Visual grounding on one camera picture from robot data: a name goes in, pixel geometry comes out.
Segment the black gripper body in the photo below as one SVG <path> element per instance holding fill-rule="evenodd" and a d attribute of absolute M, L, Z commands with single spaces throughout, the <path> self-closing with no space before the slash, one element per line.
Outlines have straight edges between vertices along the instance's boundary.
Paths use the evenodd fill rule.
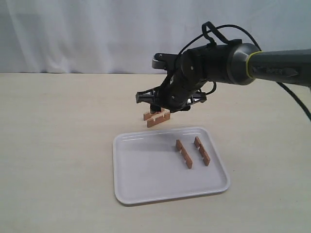
<path fill-rule="evenodd" d="M 204 78 L 186 77 L 177 72 L 166 77 L 155 88 L 136 93 L 136 103 L 155 104 L 167 110 L 181 109 L 207 100 L 206 93 L 200 89 L 207 82 Z"/>

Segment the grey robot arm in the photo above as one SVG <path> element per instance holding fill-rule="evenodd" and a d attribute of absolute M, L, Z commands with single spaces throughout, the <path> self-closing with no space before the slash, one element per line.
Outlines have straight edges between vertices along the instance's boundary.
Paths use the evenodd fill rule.
<path fill-rule="evenodd" d="M 167 71 L 163 83 L 136 93 L 137 103 L 148 103 L 153 112 L 188 111 L 205 102 L 200 89 L 207 82 L 248 85 L 255 79 L 310 87 L 311 51 L 260 51 L 250 43 L 207 44 L 180 56 L 155 54 L 153 68 Z"/>

